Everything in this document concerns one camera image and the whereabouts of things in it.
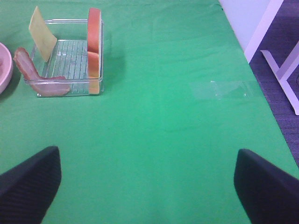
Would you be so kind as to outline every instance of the bacon slice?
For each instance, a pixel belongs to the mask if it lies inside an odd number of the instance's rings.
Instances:
[[[39,76],[28,52],[24,48],[18,48],[14,52],[14,61],[26,80],[65,80],[64,76],[52,78]],[[30,86],[43,97],[63,96],[70,91],[70,85],[65,83],[31,84]]]

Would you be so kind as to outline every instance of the green tablecloth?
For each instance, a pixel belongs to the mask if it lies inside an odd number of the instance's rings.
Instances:
[[[298,177],[217,0],[1,0],[12,53],[31,51],[36,5],[45,19],[98,7],[105,23],[101,96],[37,98],[16,68],[0,95],[0,172],[60,148],[44,224],[249,223],[233,186],[243,147]]]

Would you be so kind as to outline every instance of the floor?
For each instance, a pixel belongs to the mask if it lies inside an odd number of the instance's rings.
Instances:
[[[280,66],[299,40],[299,0],[284,0],[264,39],[254,54],[250,66],[272,109],[291,153],[299,166],[299,116],[274,77],[260,50],[269,50]],[[299,67],[288,79],[299,97],[297,78]]]

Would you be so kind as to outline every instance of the plastic container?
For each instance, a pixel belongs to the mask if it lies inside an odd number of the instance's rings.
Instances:
[[[64,76],[65,80],[25,79],[25,82],[29,85],[69,84],[70,91],[63,96],[90,96],[103,92],[103,22],[101,22],[101,64],[98,78],[88,76],[87,20],[52,19],[45,20],[45,23],[57,37],[50,59],[45,63],[35,44],[30,57],[40,76],[46,78]],[[91,86],[96,85],[99,85],[99,91],[92,91]]]

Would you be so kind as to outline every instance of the bowl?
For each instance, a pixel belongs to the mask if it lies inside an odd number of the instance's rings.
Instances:
[[[13,60],[7,47],[0,42],[0,94],[7,87],[13,73]]]

